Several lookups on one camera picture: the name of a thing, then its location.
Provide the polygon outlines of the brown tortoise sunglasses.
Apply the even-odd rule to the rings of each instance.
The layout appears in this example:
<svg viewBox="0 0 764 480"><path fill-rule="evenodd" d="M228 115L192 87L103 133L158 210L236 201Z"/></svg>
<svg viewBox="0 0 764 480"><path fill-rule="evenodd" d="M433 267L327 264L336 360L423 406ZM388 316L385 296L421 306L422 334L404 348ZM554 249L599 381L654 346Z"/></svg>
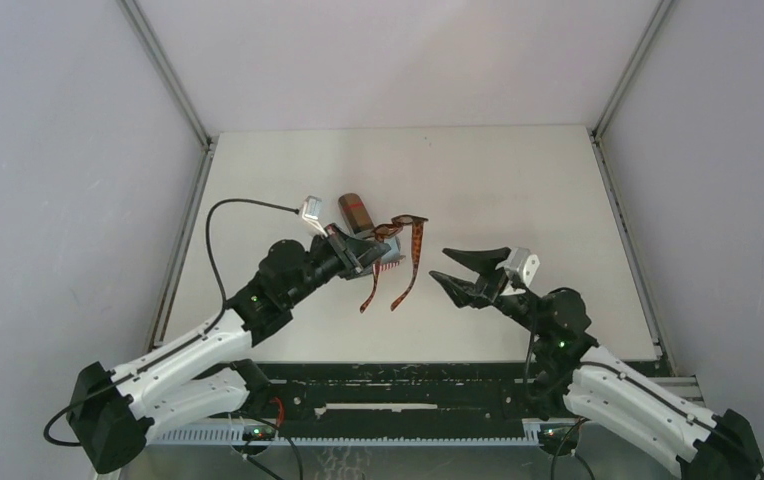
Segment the brown tortoise sunglasses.
<svg viewBox="0 0 764 480"><path fill-rule="evenodd" d="M397 307L408 297L415 286L421 259L424 227L427 222L428 219L425 217L412 214L400 214L393 217L389 223L379 224L372 229L373 239L377 243L381 243L383 246L386 246L387 240L395 239L396 236L400 234L405 227L411 227L410 259L412 265L412 275L405 291L392 302L390 306L391 311L397 309ZM373 278L372 289L367 299L359 307L359 311L361 313L366 311L375 297L380 274L386 270L390 270L398 266L405 258L406 256L404 254L398 253L395 260L384 261L382 259L378 259L371 265L371 273Z"/></svg>

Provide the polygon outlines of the flag print glasses case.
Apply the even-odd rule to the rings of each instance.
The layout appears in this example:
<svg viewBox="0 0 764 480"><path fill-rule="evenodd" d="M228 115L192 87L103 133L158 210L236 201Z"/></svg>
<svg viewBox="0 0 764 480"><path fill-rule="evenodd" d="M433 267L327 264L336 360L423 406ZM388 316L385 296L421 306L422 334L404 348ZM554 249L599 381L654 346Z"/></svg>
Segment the flag print glasses case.
<svg viewBox="0 0 764 480"><path fill-rule="evenodd" d="M389 247L383 256L380 257L380 266L385 268L394 268L405 258L403 248L400 241L400 235L394 235L387 237L383 240L383 243ZM361 272L352 271L348 280L364 277L372 274L372 264L367 259L366 254L357 255L359 264L363 267Z"/></svg>

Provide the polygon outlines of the brown striped glasses case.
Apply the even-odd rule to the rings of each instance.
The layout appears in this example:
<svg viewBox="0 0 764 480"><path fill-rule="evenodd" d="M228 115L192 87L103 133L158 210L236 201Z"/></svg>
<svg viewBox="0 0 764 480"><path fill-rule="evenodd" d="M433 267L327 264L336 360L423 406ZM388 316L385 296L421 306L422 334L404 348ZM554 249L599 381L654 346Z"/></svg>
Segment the brown striped glasses case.
<svg viewBox="0 0 764 480"><path fill-rule="evenodd" d="M362 200L356 193L346 193L338 198L338 206L348 231L354 237L366 239L372 236L374 222Z"/></svg>

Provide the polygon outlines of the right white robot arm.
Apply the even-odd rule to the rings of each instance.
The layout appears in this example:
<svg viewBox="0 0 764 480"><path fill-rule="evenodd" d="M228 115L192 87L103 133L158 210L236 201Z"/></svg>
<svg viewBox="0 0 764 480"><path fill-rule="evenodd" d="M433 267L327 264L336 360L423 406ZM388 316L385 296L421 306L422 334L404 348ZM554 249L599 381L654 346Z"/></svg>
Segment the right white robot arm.
<svg viewBox="0 0 764 480"><path fill-rule="evenodd" d="M616 357L587 331L581 294L531 288L540 265L526 248L446 248L476 273L473 281L432 271L458 308L493 308L530 334L523 392L537 416L564 408L642 450L680 479L763 479L764 460L750 422L678 396Z"/></svg>

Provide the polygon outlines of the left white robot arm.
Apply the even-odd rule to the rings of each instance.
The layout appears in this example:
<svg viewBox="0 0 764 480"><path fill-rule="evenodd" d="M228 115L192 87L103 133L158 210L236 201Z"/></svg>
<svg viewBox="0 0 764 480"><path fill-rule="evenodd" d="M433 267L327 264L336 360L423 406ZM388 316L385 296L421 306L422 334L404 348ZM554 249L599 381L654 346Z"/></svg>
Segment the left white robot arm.
<svg viewBox="0 0 764 480"><path fill-rule="evenodd" d="M281 240L214 317L135 360L83 368L66 421L94 470L118 470L165 431L240 409L262 374L241 373L232 363L248 361L250 350L286 326L292 309L318 288L362 272L389 249L335 224L308 247Z"/></svg>

